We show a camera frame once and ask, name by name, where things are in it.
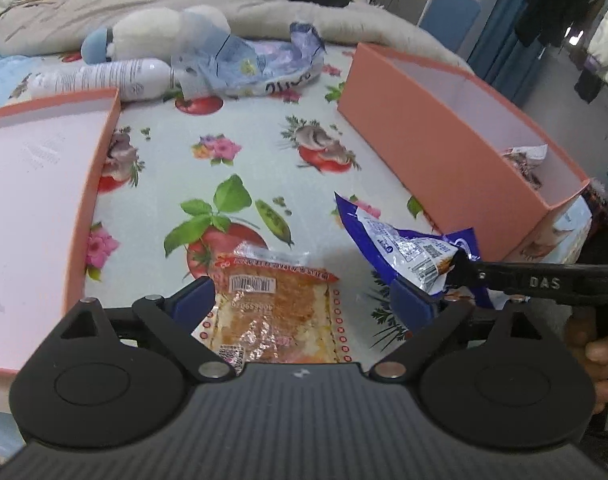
plush toy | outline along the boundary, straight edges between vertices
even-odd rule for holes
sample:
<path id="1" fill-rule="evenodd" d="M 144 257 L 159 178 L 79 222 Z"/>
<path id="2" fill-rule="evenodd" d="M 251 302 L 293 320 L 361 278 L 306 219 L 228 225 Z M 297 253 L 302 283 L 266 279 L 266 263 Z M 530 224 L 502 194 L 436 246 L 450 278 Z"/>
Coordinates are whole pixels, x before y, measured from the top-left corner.
<path id="1" fill-rule="evenodd" d="M 184 12 L 204 16 L 217 28 L 230 34 L 226 16 L 215 7 L 201 5 Z M 183 26 L 185 21 L 177 10 L 165 7 L 136 10 L 112 28 L 102 27 L 91 32 L 82 43 L 82 59 L 88 64 L 96 64 L 155 58 L 170 64 Z M 199 35 L 199 30 L 192 31 L 192 34 Z"/>

pea pod print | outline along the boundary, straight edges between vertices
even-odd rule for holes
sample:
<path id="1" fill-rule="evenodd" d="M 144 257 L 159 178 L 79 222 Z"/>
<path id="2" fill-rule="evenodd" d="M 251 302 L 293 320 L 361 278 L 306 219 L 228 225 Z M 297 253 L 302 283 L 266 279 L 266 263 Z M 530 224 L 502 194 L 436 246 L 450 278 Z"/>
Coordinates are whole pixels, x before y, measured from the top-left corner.
<path id="1" fill-rule="evenodd" d="M 289 247 L 294 245 L 293 238 L 290 235 L 289 225 L 277 211 L 263 200 L 255 200 L 255 207 L 271 233 L 285 244 L 288 244 Z"/>

white bottle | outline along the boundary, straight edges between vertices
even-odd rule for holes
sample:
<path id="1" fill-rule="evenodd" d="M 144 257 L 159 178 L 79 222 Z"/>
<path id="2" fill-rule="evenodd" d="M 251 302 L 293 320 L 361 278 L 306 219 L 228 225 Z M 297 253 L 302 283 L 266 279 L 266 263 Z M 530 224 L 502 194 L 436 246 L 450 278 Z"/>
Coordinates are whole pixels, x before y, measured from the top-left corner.
<path id="1" fill-rule="evenodd" d="M 29 81 L 31 97 L 48 97 L 96 88 L 118 88 L 120 100 L 161 97 L 175 86 L 173 70 L 159 59 L 133 59 L 37 74 Z"/>

blanket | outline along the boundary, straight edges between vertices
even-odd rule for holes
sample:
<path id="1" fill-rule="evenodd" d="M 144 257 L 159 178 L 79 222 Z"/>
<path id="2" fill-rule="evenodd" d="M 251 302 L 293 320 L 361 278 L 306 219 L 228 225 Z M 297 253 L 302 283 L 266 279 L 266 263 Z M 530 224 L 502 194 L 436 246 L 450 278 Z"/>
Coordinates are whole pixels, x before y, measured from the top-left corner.
<path id="1" fill-rule="evenodd" d="M 378 43 L 468 69 L 429 33 L 387 10 L 353 2 L 330 8 L 288 0 L 44 0 L 9 10 L 0 19 L 1 56 L 43 56 L 78 50 L 87 34 L 111 27 L 129 12 L 149 7 L 221 10 L 242 38 L 288 40 L 290 23 L 312 23 L 325 41 Z"/>

human hand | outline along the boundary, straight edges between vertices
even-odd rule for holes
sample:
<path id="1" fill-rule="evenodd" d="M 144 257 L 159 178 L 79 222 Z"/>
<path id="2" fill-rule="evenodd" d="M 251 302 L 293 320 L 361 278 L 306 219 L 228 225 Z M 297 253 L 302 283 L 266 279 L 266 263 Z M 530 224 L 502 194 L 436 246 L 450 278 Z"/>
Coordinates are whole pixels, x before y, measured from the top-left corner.
<path id="1" fill-rule="evenodd" d="M 570 352 L 595 384 L 597 400 L 593 413 L 602 412 L 608 402 L 608 336 L 597 340 L 594 319 L 570 316 L 564 339 Z"/>

